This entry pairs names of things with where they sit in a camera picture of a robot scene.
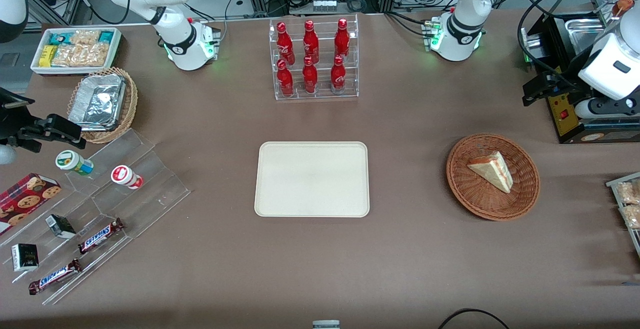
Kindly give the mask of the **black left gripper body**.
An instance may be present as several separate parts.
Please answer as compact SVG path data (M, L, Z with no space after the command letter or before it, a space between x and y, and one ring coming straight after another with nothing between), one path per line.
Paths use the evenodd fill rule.
M602 96L578 77L578 73L588 61L591 50L590 48L579 52L566 48L553 48L551 50L549 66L560 73L563 78L570 81L573 86L567 84L561 78L557 79L557 86L559 87L554 87L553 95L549 97L550 104L557 104L561 100L567 101L569 104L577 104Z

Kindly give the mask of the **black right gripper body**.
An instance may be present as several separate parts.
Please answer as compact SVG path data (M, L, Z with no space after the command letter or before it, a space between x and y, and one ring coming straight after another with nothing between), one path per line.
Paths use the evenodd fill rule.
M32 115L28 106L34 99L0 89L0 140L2 145L41 151L41 140L50 140L41 119Z

